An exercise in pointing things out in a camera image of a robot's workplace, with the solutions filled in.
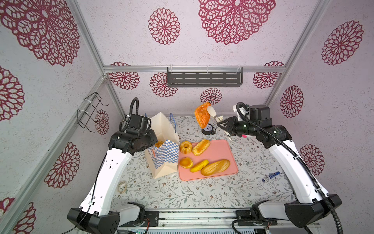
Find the brown croissant bread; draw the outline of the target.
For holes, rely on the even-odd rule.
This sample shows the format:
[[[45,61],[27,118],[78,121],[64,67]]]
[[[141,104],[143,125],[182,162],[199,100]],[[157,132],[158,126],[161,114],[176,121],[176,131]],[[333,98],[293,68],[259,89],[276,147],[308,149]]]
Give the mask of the brown croissant bread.
[[[204,104],[200,105],[195,109],[195,118],[200,126],[201,129],[206,128],[207,124],[210,120],[210,114],[207,111],[207,108],[211,106],[209,102],[205,102]]]

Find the yellow ring donut bread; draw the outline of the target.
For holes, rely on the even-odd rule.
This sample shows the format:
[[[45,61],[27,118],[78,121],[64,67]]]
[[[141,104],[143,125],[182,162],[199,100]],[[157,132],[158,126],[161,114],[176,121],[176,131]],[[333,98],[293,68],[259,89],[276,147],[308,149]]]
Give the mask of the yellow ring donut bread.
[[[154,146],[155,146],[157,149],[159,149],[160,147],[162,147],[163,144],[164,144],[163,141],[159,141],[159,142],[157,142]]]

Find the blue checkered paper bag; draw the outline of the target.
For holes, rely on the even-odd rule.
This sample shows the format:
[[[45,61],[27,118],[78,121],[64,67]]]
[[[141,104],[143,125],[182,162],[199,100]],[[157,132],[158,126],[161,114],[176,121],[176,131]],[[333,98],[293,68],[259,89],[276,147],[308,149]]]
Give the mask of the blue checkered paper bag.
[[[151,129],[157,136],[157,142],[164,142],[159,149],[152,146],[145,151],[152,176],[154,179],[158,179],[177,172],[180,141],[173,114],[166,117],[160,112],[153,116],[151,120]]]

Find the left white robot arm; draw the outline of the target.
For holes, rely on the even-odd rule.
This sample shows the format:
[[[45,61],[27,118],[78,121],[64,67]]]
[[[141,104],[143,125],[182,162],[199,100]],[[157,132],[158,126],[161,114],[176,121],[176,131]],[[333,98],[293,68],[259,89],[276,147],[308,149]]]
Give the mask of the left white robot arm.
[[[114,234],[124,224],[144,223],[144,205],[129,202],[121,210],[111,211],[111,202],[134,153],[157,143],[151,125],[151,119],[132,114],[125,126],[112,135],[90,192],[78,208],[70,209],[67,214],[67,219],[76,228],[91,234]]]

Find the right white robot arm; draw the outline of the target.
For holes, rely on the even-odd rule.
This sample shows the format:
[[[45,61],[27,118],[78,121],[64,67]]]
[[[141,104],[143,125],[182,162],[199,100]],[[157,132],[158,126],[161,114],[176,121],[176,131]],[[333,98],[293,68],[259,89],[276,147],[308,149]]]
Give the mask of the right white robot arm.
[[[236,116],[225,120],[217,116],[212,106],[207,108],[207,112],[227,136],[253,136],[262,143],[280,164],[296,197],[291,202],[256,203],[250,209],[250,217],[242,218],[239,222],[267,224],[287,220],[296,227],[310,232],[309,224],[332,215],[337,232],[342,234],[343,227],[336,212],[342,200],[338,195],[330,194],[318,182],[296,149],[286,128],[282,125],[273,125],[270,108],[266,105],[250,106],[239,102],[233,109]]]

